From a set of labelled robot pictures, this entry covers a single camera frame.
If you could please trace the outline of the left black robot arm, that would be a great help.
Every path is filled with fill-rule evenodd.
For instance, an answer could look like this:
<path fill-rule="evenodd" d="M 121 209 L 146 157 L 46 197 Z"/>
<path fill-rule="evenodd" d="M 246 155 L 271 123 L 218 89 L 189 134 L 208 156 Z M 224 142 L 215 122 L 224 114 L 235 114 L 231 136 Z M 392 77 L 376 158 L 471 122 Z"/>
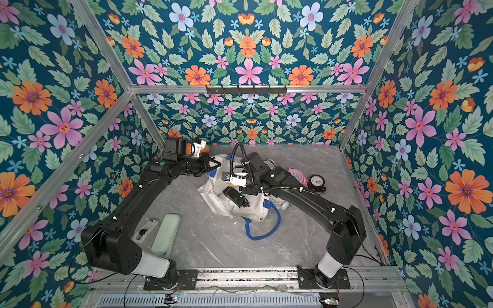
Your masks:
<path fill-rule="evenodd" d="M 199 138 L 166 138 L 162 154 L 147 164 L 116 210 L 98 225 L 83 230 L 83 250 L 91 266 L 123 275 L 164 278 L 168 274 L 172 262 L 145 252 L 132 236 L 150 205 L 174 179 L 200 177 L 220 166 L 205 152 L 206 146 Z"/>

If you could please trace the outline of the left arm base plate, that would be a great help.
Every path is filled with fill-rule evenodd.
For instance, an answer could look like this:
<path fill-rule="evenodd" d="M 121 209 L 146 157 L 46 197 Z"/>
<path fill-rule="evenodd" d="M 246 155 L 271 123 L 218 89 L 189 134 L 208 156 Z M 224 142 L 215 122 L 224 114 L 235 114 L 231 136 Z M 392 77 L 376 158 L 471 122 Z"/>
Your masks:
<path fill-rule="evenodd" d="M 145 291 L 190 291 L 194 290 L 198 281 L 196 269 L 174 269 L 162 278 L 146 277 L 143 289 Z"/>

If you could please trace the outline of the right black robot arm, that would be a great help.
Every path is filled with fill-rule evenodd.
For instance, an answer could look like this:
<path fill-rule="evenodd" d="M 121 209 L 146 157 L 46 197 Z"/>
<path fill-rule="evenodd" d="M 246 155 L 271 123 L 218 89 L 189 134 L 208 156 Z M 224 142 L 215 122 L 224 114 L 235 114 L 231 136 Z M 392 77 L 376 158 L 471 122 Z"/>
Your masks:
<path fill-rule="evenodd" d="M 317 284 L 323 288 L 330 287 L 336 274 L 351 264 L 366 239 L 361 211 L 353 205 L 345 208 L 326 200 L 280 166 L 270 169 L 256 152 L 246 155 L 241 163 L 248 173 L 247 189 L 287 201 L 330 234 L 326 253 L 314 268 Z"/>

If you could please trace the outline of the white black twin-bell alarm clock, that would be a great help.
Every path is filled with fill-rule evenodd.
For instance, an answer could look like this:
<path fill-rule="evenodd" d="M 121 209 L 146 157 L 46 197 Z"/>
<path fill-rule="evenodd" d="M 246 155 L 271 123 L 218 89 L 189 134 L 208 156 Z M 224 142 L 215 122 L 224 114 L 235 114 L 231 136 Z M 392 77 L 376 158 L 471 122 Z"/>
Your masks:
<path fill-rule="evenodd" d="M 288 201 L 274 195 L 269 196 L 269 200 L 273 203 L 277 210 L 286 210 L 290 206 Z"/>

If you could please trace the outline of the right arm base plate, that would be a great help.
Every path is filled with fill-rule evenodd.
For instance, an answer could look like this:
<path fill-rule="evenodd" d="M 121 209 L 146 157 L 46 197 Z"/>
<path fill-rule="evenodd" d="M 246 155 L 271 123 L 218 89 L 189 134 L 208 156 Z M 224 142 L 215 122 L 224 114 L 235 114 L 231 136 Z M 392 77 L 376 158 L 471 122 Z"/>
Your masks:
<path fill-rule="evenodd" d="M 297 266 L 298 283 L 301 290 L 349 290 L 347 271 L 339 269 L 334 277 L 325 276 L 317 267 Z"/>

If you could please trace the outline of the pink alarm clock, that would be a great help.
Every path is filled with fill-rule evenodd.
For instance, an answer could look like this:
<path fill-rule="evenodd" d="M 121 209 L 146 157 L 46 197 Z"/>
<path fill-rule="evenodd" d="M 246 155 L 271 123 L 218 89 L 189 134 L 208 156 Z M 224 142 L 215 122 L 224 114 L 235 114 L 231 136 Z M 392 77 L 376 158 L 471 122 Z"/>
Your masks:
<path fill-rule="evenodd" d="M 302 185 L 306 186 L 308 181 L 306 179 L 306 177 L 303 175 L 303 173 L 298 170 L 298 169 L 295 169 L 295 168 L 289 168 L 288 169 L 288 172 L 296 178 L 297 181 L 299 181 Z"/>

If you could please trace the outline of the white canvas bag blue handles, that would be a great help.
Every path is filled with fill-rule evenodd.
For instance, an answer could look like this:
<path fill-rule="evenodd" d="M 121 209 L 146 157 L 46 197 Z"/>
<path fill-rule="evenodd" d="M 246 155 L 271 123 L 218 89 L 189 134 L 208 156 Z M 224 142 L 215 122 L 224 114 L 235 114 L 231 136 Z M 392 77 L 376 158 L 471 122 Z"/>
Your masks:
<path fill-rule="evenodd" d="M 219 154 L 215 159 L 221 166 L 207 174 L 207 181 L 198 188 L 198 192 L 214 214 L 229 218 L 242 218 L 245 221 L 246 236 L 253 241 L 260 241 L 273 235 L 281 225 L 281 213 L 271 198 L 261 193 L 247 195 L 242 190 L 243 186 L 231 184 L 230 163 L 233 163 L 234 171 L 240 176 L 245 176 L 240 162 L 232 159 L 230 155 Z M 263 221 L 272 211 L 277 221 L 273 229 L 261 236 L 251 234 L 250 224 Z"/>

